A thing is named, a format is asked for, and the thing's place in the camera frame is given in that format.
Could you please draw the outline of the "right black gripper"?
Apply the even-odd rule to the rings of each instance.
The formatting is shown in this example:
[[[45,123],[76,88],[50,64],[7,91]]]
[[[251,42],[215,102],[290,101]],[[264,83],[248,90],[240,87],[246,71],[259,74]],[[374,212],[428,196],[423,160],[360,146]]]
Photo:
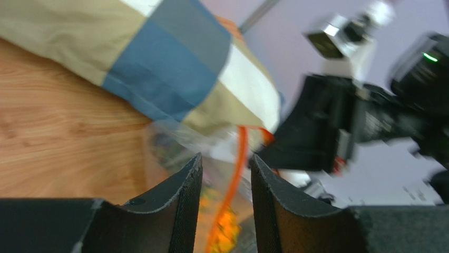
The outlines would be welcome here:
[[[342,170],[355,145],[422,138],[425,117],[379,86],[309,75],[274,141],[257,151],[273,169],[327,173]]]

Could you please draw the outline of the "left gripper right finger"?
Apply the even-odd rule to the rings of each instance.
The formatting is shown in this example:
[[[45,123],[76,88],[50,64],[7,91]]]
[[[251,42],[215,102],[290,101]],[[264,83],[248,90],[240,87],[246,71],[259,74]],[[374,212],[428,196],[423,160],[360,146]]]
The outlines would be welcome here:
[[[448,252],[448,206],[354,206],[315,199],[249,162],[259,252]]]

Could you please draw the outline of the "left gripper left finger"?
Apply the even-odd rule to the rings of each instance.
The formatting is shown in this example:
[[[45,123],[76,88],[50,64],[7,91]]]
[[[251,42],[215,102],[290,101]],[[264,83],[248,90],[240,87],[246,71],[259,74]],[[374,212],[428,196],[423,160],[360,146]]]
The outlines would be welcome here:
[[[1,252],[193,252],[201,184],[197,153],[123,205],[102,198],[3,198]]]

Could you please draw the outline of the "clear orange zip bag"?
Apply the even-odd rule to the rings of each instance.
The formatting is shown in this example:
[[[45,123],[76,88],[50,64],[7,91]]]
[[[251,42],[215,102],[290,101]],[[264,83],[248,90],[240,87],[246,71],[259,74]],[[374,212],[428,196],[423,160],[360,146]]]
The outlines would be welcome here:
[[[202,188],[210,186],[233,198],[240,225],[253,214],[247,163],[256,150],[273,140],[260,126],[232,125],[205,136],[176,121],[155,121],[145,128],[143,139],[147,186],[152,188],[177,173],[201,153]]]

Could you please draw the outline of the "fake pineapple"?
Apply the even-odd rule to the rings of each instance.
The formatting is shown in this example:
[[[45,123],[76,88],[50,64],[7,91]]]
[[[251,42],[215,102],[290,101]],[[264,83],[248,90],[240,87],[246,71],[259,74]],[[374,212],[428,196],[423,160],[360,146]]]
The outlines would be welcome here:
[[[241,227],[232,201],[213,187],[202,188],[194,252],[231,252],[236,247]]]

